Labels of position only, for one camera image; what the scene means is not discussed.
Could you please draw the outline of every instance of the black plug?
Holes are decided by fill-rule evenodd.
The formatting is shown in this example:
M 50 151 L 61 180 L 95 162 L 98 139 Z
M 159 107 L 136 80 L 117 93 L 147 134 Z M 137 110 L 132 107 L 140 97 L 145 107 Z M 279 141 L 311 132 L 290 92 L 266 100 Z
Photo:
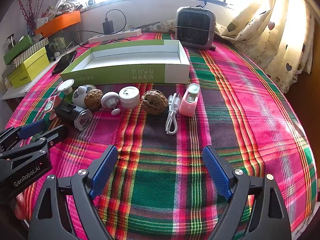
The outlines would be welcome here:
M 113 22 L 112 21 L 108 21 L 107 17 L 105 19 L 105 22 L 102 23 L 102 27 L 103 27 L 103 33 L 105 35 L 112 34 L 114 32 Z

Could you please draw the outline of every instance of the blue gripper pad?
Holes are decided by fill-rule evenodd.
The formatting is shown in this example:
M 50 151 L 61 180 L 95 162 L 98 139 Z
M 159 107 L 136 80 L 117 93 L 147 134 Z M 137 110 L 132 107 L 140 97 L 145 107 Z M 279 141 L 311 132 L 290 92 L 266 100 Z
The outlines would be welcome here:
M 34 136 L 41 131 L 44 131 L 47 128 L 47 122 L 43 119 L 33 122 L 29 125 L 23 126 L 20 129 L 19 138 L 28 139 L 31 136 Z
M 229 186 L 229 178 L 208 147 L 204 147 L 202 151 L 202 159 L 204 165 L 207 167 L 210 177 L 214 181 L 214 185 L 216 186 L 219 194 L 224 196 L 226 200 L 229 201 L 232 197 L 232 192 Z
M 90 190 L 90 197 L 95 199 L 96 196 L 102 195 L 103 189 L 109 179 L 109 176 L 118 160 L 118 149 L 113 146 L 104 160 L 101 162 L 97 172 L 92 178 L 92 187 Z

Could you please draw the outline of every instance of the walnut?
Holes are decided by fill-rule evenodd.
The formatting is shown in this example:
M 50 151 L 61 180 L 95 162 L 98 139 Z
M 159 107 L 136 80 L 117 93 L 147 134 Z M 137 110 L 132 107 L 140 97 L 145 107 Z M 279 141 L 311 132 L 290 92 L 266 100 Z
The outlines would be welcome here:
M 149 90 L 143 94 L 142 108 L 148 114 L 162 114 L 168 107 L 167 98 L 158 90 Z
M 89 110 L 98 110 L 101 106 L 103 93 L 100 89 L 90 90 L 84 98 L 84 104 Z

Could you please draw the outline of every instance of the curtain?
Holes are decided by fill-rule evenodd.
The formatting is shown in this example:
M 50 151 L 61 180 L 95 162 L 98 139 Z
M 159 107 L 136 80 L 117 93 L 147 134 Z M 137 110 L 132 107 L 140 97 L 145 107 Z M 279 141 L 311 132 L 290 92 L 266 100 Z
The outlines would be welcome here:
M 248 0 L 220 35 L 253 60 L 286 93 L 310 74 L 315 17 L 304 0 Z

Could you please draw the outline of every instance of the white cable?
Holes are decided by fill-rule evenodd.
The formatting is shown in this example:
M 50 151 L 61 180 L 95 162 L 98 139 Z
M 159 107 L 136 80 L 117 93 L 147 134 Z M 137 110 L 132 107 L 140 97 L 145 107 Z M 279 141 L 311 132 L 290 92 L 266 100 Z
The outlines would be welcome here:
M 167 122 L 165 123 L 165 131 L 167 132 L 167 134 L 173 135 L 173 134 L 176 134 L 178 130 L 176 114 L 179 111 L 179 108 L 181 105 L 181 100 L 179 98 L 179 95 L 177 96 L 177 93 L 174 93 L 173 96 L 169 96 L 168 103 L 169 103 L 169 113 L 168 113 Z M 172 122 L 174 125 L 173 132 L 170 131 Z

